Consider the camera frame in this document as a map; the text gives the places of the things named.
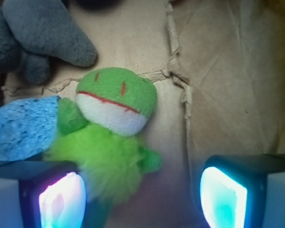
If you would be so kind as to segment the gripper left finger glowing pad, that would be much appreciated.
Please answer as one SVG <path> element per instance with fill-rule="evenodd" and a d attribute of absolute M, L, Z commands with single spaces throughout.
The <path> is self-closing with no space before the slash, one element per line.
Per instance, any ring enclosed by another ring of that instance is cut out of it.
<path fill-rule="evenodd" d="M 70 161 L 0 161 L 0 228 L 80 228 L 86 186 Z"/>

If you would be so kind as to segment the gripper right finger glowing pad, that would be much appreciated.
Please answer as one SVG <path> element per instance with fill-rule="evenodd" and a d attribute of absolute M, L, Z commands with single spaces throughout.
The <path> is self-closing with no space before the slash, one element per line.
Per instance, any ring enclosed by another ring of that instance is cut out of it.
<path fill-rule="evenodd" d="M 211 156 L 199 192 L 211 228 L 285 228 L 285 154 Z"/>

